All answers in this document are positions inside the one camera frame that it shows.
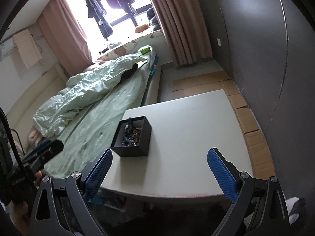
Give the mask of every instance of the table top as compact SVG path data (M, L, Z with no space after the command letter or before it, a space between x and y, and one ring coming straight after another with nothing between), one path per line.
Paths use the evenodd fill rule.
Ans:
M242 131L223 90L127 110L146 116L152 126L147 157L119 157L101 187L155 198L199 198L222 195L207 164L216 147L239 171L252 175Z

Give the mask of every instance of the pink towel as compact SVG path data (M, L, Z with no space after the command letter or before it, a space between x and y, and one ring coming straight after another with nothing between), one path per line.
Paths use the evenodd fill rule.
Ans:
M43 64L43 58L28 29L15 34L13 36L13 42L18 47L21 59L28 69L37 62Z

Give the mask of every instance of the pink curtain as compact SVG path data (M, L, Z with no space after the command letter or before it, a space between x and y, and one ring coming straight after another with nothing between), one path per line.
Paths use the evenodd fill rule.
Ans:
M92 65L86 35L66 0L50 0L37 23L50 48L73 76Z
M191 64L198 58L212 56L198 0L151 1L175 63Z

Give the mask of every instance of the hand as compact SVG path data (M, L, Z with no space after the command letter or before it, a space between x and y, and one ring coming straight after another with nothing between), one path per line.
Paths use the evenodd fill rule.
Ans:
M40 182L41 178L42 178L42 173L41 171L38 171L36 174L36 181L35 183ZM21 203L13 203L13 213L11 215L12 221L16 227L16 229L23 235L28 235L28 231L29 231L29 226L28 224L24 221L23 216L26 215L26 213L28 212L28 205L25 201L21 202Z

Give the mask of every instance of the silver screw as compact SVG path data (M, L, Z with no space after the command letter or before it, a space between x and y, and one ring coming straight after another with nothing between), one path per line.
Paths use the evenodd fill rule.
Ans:
M73 178L77 178L77 177L80 176L80 172L73 172L73 173L71 174L71 176L72 176Z
M42 181L43 181L43 182L49 181L49 176L44 176Z
M274 182L274 183L278 182L278 179L277 179L275 176L272 176L272 177L270 178L270 180L271 180L272 182Z
M241 177L242 177L242 178L248 178L248 177L249 177L249 174L246 173L246 172L241 172Z

